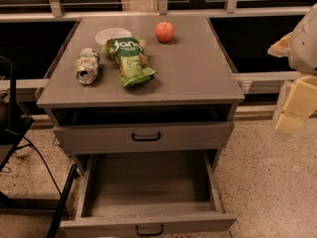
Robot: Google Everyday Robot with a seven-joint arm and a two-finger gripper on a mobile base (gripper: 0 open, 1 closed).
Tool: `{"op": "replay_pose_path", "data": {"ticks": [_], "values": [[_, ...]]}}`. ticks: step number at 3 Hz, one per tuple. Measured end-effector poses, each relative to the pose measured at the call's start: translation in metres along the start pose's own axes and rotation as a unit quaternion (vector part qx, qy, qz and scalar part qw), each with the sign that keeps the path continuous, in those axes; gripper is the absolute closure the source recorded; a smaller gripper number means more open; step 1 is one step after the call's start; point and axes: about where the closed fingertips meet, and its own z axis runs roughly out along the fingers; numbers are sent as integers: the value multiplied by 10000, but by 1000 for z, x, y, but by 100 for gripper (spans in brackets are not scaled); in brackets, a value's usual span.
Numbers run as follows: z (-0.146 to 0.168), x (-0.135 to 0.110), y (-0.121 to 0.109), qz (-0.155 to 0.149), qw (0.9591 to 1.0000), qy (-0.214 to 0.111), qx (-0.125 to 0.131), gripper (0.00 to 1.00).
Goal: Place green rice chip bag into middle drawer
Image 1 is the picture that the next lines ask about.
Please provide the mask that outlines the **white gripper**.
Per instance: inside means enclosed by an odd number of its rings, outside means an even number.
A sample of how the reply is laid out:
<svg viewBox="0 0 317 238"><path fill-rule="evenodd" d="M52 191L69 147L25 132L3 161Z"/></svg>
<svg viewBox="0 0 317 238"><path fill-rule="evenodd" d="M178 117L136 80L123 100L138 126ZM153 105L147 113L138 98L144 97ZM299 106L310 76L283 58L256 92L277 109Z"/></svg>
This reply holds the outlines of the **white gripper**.
<svg viewBox="0 0 317 238"><path fill-rule="evenodd" d="M273 57L288 57L289 66L301 73L317 73L317 4L290 32L269 47ZM317 110L317 76L305 75L291 85L274 131L290 136Z"/></svg>

